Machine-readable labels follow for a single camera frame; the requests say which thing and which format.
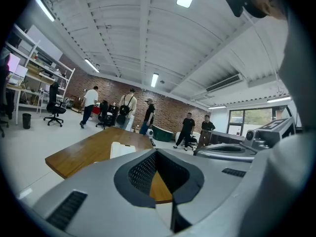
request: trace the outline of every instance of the black pants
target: black pants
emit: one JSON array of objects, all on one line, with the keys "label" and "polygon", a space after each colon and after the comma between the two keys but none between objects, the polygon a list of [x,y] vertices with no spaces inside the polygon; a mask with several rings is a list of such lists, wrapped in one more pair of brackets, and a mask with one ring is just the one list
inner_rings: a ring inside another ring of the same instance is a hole
[{"label": "black pants", "polygon": [[183,138],[185,139],[185,144],[184,146],[187,148],[188,147],[188,144],[189,144],[189,141],[190,141],[190,132],[185,132],[185,131],[181,131],[180,132],[180,135],[179,135],[179,139],[176,143],[177,146],[180,145],[181,141],[183,140]]},{"label": "black pants", "polygon": [[93,109],[93,105],[89,105],[84,108],[83,119],[81,121],[82,124],[85,124],[87,122],[87,120],[89,119],[91,115],[92,109]]}]

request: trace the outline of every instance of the backpack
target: backpack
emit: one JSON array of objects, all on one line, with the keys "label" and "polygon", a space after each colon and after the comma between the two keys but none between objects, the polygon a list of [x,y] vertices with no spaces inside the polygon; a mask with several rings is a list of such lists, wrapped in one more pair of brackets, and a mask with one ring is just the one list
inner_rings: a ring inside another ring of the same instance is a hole
[{"label": "backpack", "polygon": [[126,116],[131,111],[129,109],[129,104],[130,104],[130,101],[132,101],[132,99],[133,99],[133,96],[132,96],[131,99],[129,100],[128,104],[125,105],[125,97],[126,97],[126,95],[124,96],[124,104],[119,108],[119,114],[121,114],[123,116]]}]

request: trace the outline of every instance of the red brick wall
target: red brick wall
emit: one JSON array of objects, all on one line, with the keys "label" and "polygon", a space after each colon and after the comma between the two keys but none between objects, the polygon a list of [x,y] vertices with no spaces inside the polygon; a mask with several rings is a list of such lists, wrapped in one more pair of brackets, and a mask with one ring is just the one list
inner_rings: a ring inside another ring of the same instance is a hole
[{"label": "red brick wall", "polygon": [[182,128],[183,119],[188,112],[191,112],[192,118],[196,123],[195,131],[201,131],[201,124],[204,121],[204,116],[207,114],[204,110],[148,90],[142,91],[140,88],[125,83],[88,75],[64,55],[61,57],[60,61],[70,68],[76,68],[66,92],[66,96],[68,97],[71,95],[83,97],[85,95],[84,89],[89,90],[94,86],[98,86],[99,100],[107,100],[109,104],[113,104],[114,102],[118,103],[121,96],[127,94],[130,88],[134,88],[136,91],[135,97],[137,99],[137,110],[133,126],[141,126],[143,123],[146,109],[148,107],[144,100],[147,97],[151,97],[154,100],[156,109],[154,125],[172,132],[178,132]]}]

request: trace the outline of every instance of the black trash can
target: black trash can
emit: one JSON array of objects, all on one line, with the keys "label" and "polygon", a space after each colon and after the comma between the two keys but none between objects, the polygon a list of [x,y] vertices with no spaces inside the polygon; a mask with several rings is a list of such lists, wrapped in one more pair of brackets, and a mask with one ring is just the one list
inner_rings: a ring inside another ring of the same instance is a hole
[{"label": "black trash can", "polygon": [[30,129],[30,127],[31,127],[31,114],[23,113],[22,118],[23,118],[23,128]]}]

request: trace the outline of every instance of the jeans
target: jeans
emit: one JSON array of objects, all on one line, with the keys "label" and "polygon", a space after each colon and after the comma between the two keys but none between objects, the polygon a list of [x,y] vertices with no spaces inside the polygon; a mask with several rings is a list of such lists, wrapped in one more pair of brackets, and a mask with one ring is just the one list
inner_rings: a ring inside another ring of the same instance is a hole
[{"label": "jeans", "polygon": [[93,109],[93,105],[89,105],[84,108],[83,118],[81,121],[82,124],[85,124],[87,122],[87,120],[91,116],[92,109]]},{"label": "jeans", "polygon": [[183,138],[184,138],[184,142],[185,142],[184,146],[187,148],[189,141],[190,141],[190,132],[183,132],[183,131],[180,132],[179,139],[176,143],[177,146],[180,145]]},{"label": "jeans", "polygon": [[147,121],[144,121],[142,127],[140,128],[139,133],[145,135],[147,133],[149,126],[147,126]]},{"label": "jeans", "polygon": [[126,127],[127,127],[127,125],[128,125],[128,123],[129,123],[129,118],[126,118],[124,124],[118,124],[118,123],[116,122],[116,123],[115,123],[115,127],[121,128],[121,129],[125,130]]}]

